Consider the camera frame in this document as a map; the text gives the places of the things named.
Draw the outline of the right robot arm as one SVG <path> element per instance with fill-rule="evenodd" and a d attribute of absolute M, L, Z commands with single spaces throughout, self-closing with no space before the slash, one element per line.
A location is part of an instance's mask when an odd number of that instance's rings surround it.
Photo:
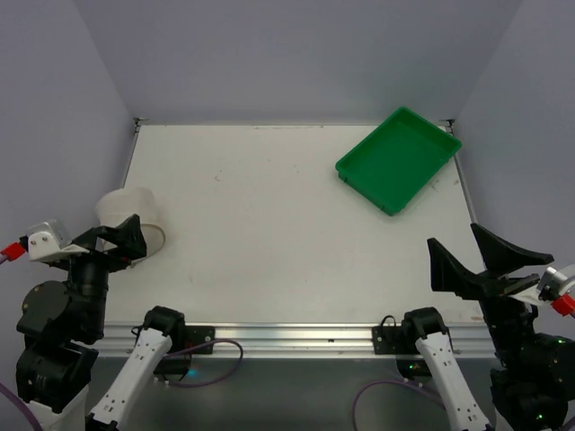
<path fill-rule="evenodd" d="M 553 255 L 530 251 L 471 225 L 484 270 L 467 269 L 439 240 L 427 240 L 430 284 L 480 305 L 500 368 L 490 372 L 490 423 L 456 363 L 449 330 L 439 312 L 407 312 L 402 333 L 423 357 L 453 430 L 560 430 L 574 399 L 574 342 L 535 330 L 538 310 L 574 314 L 574 268 L 552 268 Z"/>

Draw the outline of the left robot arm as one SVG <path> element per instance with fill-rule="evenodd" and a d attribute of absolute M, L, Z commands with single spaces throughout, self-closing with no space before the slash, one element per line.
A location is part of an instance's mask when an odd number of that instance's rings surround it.
<path fill-rule="evenodd" d="M 121 430 L 165 355 L 184 345 L 185 318 L 156 306 L 137 330 L 131 354 L 91 411 L 85 401 L 102 339 L 109 275 L 147 254 L 140 218 L 97 226 L 70 238 L 55 220 L 21 238 L 31 261 L 67 273 L 64 281 L 33 287 L 22 302 L 16 329 L 25 349 L 16 365 L 19 399 L 40 430 Z"/>

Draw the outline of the white mesh laundry bag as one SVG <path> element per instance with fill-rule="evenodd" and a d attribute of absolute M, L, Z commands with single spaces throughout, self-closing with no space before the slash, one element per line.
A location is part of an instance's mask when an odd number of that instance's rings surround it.
<path fill-rule="evenodd" d="M 95 206 L 101 225 L 117 227 L 130 216 L 139 216 L 140 229 L 146 241 L 146 256 L 136 259 L 131 267 L 154 256 L 166 242 L 160 207 L 148 188 L 116 189 L 103 196 Z"/>

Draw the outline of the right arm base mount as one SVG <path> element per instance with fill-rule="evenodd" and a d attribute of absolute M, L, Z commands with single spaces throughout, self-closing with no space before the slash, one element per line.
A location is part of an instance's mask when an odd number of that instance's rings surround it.
<path fill-rule="evenodd" d="M 439 332 L 448 336 L 448 345 L 453 349 L 449 329 L 434 307 L 407 312 L 401 323 L 392 314 L 387 314 L 371 331 L 374 353 L 394 355 L 400 375 L 410 383 L 427 383 L 431 379 L 431 371 L 423 359 L 408 358 L 418 355 L 415 346 L 418 338 Z"/>

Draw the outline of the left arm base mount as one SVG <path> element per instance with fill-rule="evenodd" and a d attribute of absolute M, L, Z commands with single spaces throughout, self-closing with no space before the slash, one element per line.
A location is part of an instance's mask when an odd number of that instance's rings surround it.
<path fill-rule="evenodd" d="M 203 345 L 213 340 L 215 336 L 216 328 L 214 326 L 187 326 L 182 342 L 177 344 L 176 347 L 173 347 L 170 353 Z M 154 370 L 154 377 L 161 381 L 181 382 L 190 374 L 194 363 L 202 356 L 211 355 L 213 349 L 213 346 L 207 346 L 194 350 L 193 352 L 185 353 L 184 355 L 164 358 Z"/>

